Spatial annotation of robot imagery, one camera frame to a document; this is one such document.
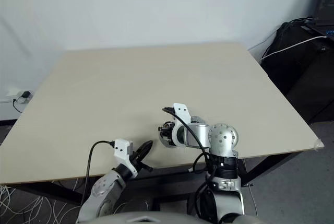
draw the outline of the white cable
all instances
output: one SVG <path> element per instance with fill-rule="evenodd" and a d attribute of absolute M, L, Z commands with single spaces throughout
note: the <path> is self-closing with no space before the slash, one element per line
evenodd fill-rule
<path fill-rule="evenodd" d="M 13 214 L 16 214 L 16 215 L 19 215 L 20 213 L 17 213 L 17 212 L 15 212 L 15 211 L 13 211 L 10 207 L 8 207 L 6 204 L 4 204 L 4 203 L 2 203 L 2 202 L 0 202 L 0 204 L 1 205 L 3 205 L 5 208 L 6 208 L 6 210 L 8 209 L 10 212 L 12 212 Z"/>
<path fill-rule="evenodd" d="M 245 162 L 245 159 L 242 160 L 244 162 L 244 165 L 245 165 L 245 169 L 247 171 L 247 166 L 246 166 L 246 162 Z M 252 200 L 253 200 L 253 204 L 254 204 L 254 208 L 255 208 L 255 214 L 256 214 L 256 218 L 259 218 L 258 217 L 258 213 L 257 213 L 257 206 L 256 206 L 256 203 L 255 203 L 255 200 L 254 200 L 254 196 L 252 194 L 252 190 L 251 190 L 251 186 L 248 184 L 248 188 L 249 188 L 249 192 L 251 193 L 251 197 L 252 197 Z"/>
<path fill-rule="evenodd" d="M 50 202 L 50 200 L 49 200 L 48 198 L 45 198 L 45 199 L 46 199 L 47 203 L 48 203 L 49 206 L 50 206 L 50 216 L 49 216 L 49 218 L 47 219 L 47 222 L 46 222 L 46 224 L 49 224 L 49 222 L 50 222 L 50 220 L 51 220 L 51 217 L 52 217 L 52 207 L 51 207 L 51 202 Z"/>
<path fill-rule="evenodd" d="M 13 189 L 12 191 L 11 191 L 11 193 L 10 193 L 10 195 L 12 195 L 13 194 L 13 192 L 15 192 L 15 190 L 16 190 L 16 188 L 15 189 Z"/>
<path fill-rule="evenodd" d="M 74 210 L 74 209 L 76 209 L 76 208 L 80 208 L 80 207 L 79 207 L 79 206 L 78 206 L 78 207 L 73 207 L 73 208 L 69 209 L 68 211 L 66 211 L 66 212 L 63 214 L 63 216 L 61 217 L 61 220 L 59 221 L 59 223 L 62 224 L 62 220 L 63 220 L 63 218 L 65 217 L 65 215 L 67 215 L 70 211 L 72 211 L 72 210 Z"/>
<path fill-rule="evenodd" d="M 1 201 L 1 197 L 2 197 L 2 195 L 4 194 L 5 191 L 6 191 L 6 193 L 7 193 L 7 197 L 6 197 L 3 201 Z M 0 214 L 0 217 L 3 216 L 3 215 L 6 213 L 7 209 L 9 209 L 9 211 L 11 211 L 11 212 L 14 212 L 12 209 L 9 208 L 9 204 L 10 204 L 10 193 L 9 193 L 8 187 L 7 187 L 7 186 L 1 186 L 1 192 L 0 192 L 0 206 L 3 205 L 3 206 L 5 207 L 5 211 L 4 211 L 2 214 Z"/>
<path fill-rule="evenodd" d="M 75 180 L 75 184 L 74 184 L 74 187 L 73 187 L 73 190 L 72 190 L 72 191 L 75 190 L 75 187 L 77 186 L 77 184 L 78 184 L 78 179 Z M 59 213 L 57 214 L 57 216 L 56 216 L 56 213 L 55 213 L 55 205 L 56 205 L 56 202 L 57 202 L 57 201 L 54 201 L 54 203 L 53 203 L 53 217 L 54 217 L 54 220 L 53 220 L 53 223 L 52 223 L 52 224 L 54 224 L 55 222 L 57 222 L 57 224 L 59 224 L 59 222 L 58 222 L 58 216 L 61 214 L 61 212 L 63 211 L 63 209 L 64 209 L 64 208 L 66 207 L 66 205 L 67 205 L 67 203 L 65 203 L 65 204 L 63 205 L 63 207 L 60 209 L 60 211 L 59 211 Z"/>
<path fill-rule="evenodd" d="M 251 195 L 253 203 L 254 203 L 256 218 L 259 218 L 259 215 L 257 214 L 257 206 L 256 206 L 256 203 L 255 203 L 255 200 L 254 200 L 254 196 L 253 196 L 253 193 L 252 193 L 252 190 L 251 190 L 251 186 L 249 184 L 248 184 L 248 188 L 249 188 L 249 192 L 251 193 L 250 195 Z"/>
<path fill-rule="evenodd" d="M 125 204 L 127 204 L 127 202 L 123 202 L 122 204 L 120 204 L 120 205 L 116 208 L 114 214 L 117 212 L 117 210 L 118 210 L 121 206 L 123 206 L 123 205 L 125 205 Z"/>
<path fill-rule="evenodd" d="M 308 40 L 304 40 L 304 41 L 302 41 L 302 42 L 299 42 L 299 43 L 297 43 L 297 44 L 295 44 L 295 45 L 291 45 L 291 46 L 289 46 L 289 47 L 287 47 L 287 48 L 284 48 L 284 49 L 282 49 L 282 50 L 278 50 L 278 51 L 276 51 L 276 52 L 270 53 L 270 54 L 264 56 L 261 60 L 263 61 L 265 58 L 268 58 L 269 56 L 272 56 L 272 55 L 275 54 L 275 53 L 283 52 L 283 51 L 285 51 L 285 50 L 287 50 L 287 49 L 294 48 L 295 46 L 298 46 L 298 45 L 300 45 L 300 44 L 304 44 L 304 43 L 306 43 L 306 42 L 308 42 L 308 41 L 315 40 L 315 39 L 319 39 L 319 38 L 327 38 L 327 37 L 326 37 L 326 36 L 317 36 L 317 37 L 314 37 L 314 38 L 310 38 L 310 39 L 308 39 Z"/>
<path fill-rule="evenodd" d="M 38 207 L 38 209 L 37 209 L 37 212 L 36 212 L 35 216 L 34 216 L 33 218 L 31 218 L 31 215 L 32 215 L 32 212 L 33 212 L 33 210 L 32 210 L 32 211 L 30 212 L 30 215 L 29 215 L 29 220 L 23 222 L 22 224 L 26 224 L 26 223 L 30 224 L 30 221 L 36 219 L 36 217 L 37 217 L 37 215 L 39 214 L 39 212 L 40 212 L 40 210 L 41 210 L 41 207 L 42 207 L 42 205 L 43 205 L 43 200 L 44 200 L 44 197 L 42 197 L 40 203 L 35 203 L 35 204 L 34 204 L 34 207 L 36 207 L 36 206 L 39 204 L 39 207 Z"/>
<path fill-rule="evenodd" d="M 52 224 L 54 224 L 55 222 L 57 222 L 57 224 L 59 224 L 57 217 L 58 217 L 59 213 L 60 213 L 61 211 L 63 211 L 64 207 L 66 206 L 66 203 L 65 203 L 65 204 L 63 205 L 63 207 L 61 208 L 60 212 L 59 212 L 59 213 L 57 214 L 57 216 L 56 216 L 56 211 L 55 211 L 56 202 L 57 202 L 57 201 L 54 201 L 54 203 L 53 203 L 53 208 L 52 208 L 52 209 L 53 209 L 52 213 L 53 213 L 53 217 L 54 217 L 54 220 L 53 220 L 53 223 L 52 223 Z"/>
<path fill-rule="evenodd" d="M 10 222 L 10 220 L 12 220 L 12 219 L 13 219 L 15 216 L 17 216 L 17 215 L 22 215 L 22 214 L 25 214 L 25 213 L 28 213 L 28 212 L 32 211 L 35 207 L 33 207 L 33 208 L 31 208 L 31 209 L 29 209 L 29 210 L 27 210 L 27 211 L 22 212 L 23 210 L 25 210 L 26 208 L 28 208 L 30 205 L 32 205 L 32 204 L 34 204 L 36 201 L 38 201 L 39 198 L 40 198 L 40 197 L 34 199 L 30 204 L 28 204 L 28 205 L 25 206 L 23 209 L 21 209 L 21 210 L 19 211 L 19 213 L 14 214 L 12 217 L 10 217 L 9 220 L 8 220 L 5 224 L 8 224 L 8 223 Z"/>

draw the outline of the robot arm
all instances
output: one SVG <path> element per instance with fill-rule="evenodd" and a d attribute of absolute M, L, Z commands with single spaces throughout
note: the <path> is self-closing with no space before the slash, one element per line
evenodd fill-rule
<path fill-rule="evenodd" d="M 195 196 L 198 217 L 218 223 L 224 218 L 235 219 L 244 215 L 241 179 L 237 173 L 238 152 L 234 150 L 238 142 L 236 130 L 224 123 L 208 125 L 200 117 L 190 116 L 184 104 L 174 103 L 172 108 L 163 111 L 175 118 L 175 123 L 164 123 L 158 129 L 160 140 L 165 146 L 200 148 L 202 145 L 203 148 L 209 148 L 206 182 L 203 184 L 203 188 L 207 186 L 207 189 L 202 192 L 198 190 Z M 197 197 L 200 210 L 197 210 Z"/>
<path fill-rule="evenodd" d="M 98 217 L 112 214 L 114 205 L 125 188 L 126 182 L 135 178 L 142 168 L 152 170 L 151 167 L 141 162 L 150 151 L 152 144 L 151 140 L 145 142 L 136 152 L 133 152 L 132 142 L 124 139 L 115 141 L 114 156 L 120 164 L 95 182 L 90 196 L 80 209 L 76 223 L 92 221 Z"/>

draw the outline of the tape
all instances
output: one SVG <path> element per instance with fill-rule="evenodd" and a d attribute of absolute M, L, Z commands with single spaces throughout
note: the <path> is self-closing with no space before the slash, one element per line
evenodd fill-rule
<path fill-rule="evenodd" d="M 317 139 L 315 142 L 314 142 L 314 147 L 313 149 L 315 151 L 318 151 L 320 148 L 323 148 L 325 145 L 324 143 L 321 141 L 321 139 Z"/>

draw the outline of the gray robot arm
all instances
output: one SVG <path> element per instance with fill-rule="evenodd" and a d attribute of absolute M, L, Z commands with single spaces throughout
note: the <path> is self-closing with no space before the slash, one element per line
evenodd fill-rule
<path fill-rule="evenodd" d="M 140 223 L 158 223 L 158 224 L 209 224 L 209 222 L 196 218 L 191 215 L 179 213 L 167 213 L 159 211 L 150 212 L 128 212 L 116 215 L 104 216 L 95 219 L 89 224 L 140 224 Z M 233 224 L 265 224 L 253 216 L 238 216 Z"/>
<path fill-rule="evenodd" d="M 172 108 L 164 108 L 163 111 L 175 118 L 175 122 L 164 123 L 159 128 L 159 138 L 165 146 L 199 148 L 202 145 L 209 148 L 207 181 L 203 184 L 203 188 L 208 188 L 198 190 L 195 196 L 198 217 L 218 223 L 224 217 L 244 215 L 241 179 L 237 174 L 238 152 L 234 150 L 238 142 L 236 130 L 228 124 L 208 125 L 198 116 L 191 117 L 184 104 L 174 103 Z"/>
<path fill-rule="evenodd" d="M 112 213 L 115 203 L 126 186 L 126 181 L 135 178 L 141 168 L 151 170 L 141 161 L 148 154 L 152 144 L 151 140 L 145 142 L 136 152 L 133 152 L 132 142 L 124 139 L 115 140 L 114 157 L 119 165 L 95 182 L 90 196 L 80 209 L 76 223 L 92 221 Z"/>

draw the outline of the table frame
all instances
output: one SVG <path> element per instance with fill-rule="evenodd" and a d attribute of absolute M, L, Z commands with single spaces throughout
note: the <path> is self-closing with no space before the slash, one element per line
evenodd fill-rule
<path fill-rule="evenodd" d="M 294 158 L 301 152 L 293 152 L 287 154 L 271 155 L 260 162 L 256 167 L 251 169 L 249 172 L 246 171 L 244 163 L 242 160 L 238 160 L 238 173 L 241 178 L 242 186 L 248 184 L 253 179 L 265 175 L 277 167 L 283 165 L 290 159 Z M 186 182 L 202 177 L 200 174 L 194 174 L 189 172 L 178 172 L 169 173 L 163 175 L 148 176 L 144 178 L 135 178 L 131 181 L 130 189 L 136 188 L 150 188 L 152 186 L 158 186 L 161 184 L 175 183 L 175 182 Z M 96 181 L 100 176 L 90 177 L 92 182 Z M 33 182 L 33 183 L 22 183 L 22 184 L 12 184 L 11 187 L 41 195 L 47 198 L 56 199 L 58 201 L 63 201 L 73 205 L 80 205 L 82 194 L 74 192 L 65 187 L 56 185 L 51 182 Z M 158 209 L 158 205 L 164 202 L 175 202 L 188 200 L 188 204 L 191 203 L 190 199 L 192 194 L 178 194 L 178 195 L 168 195 L 164 197 L 157 197 L 153 199 L 154 207 Z"/>

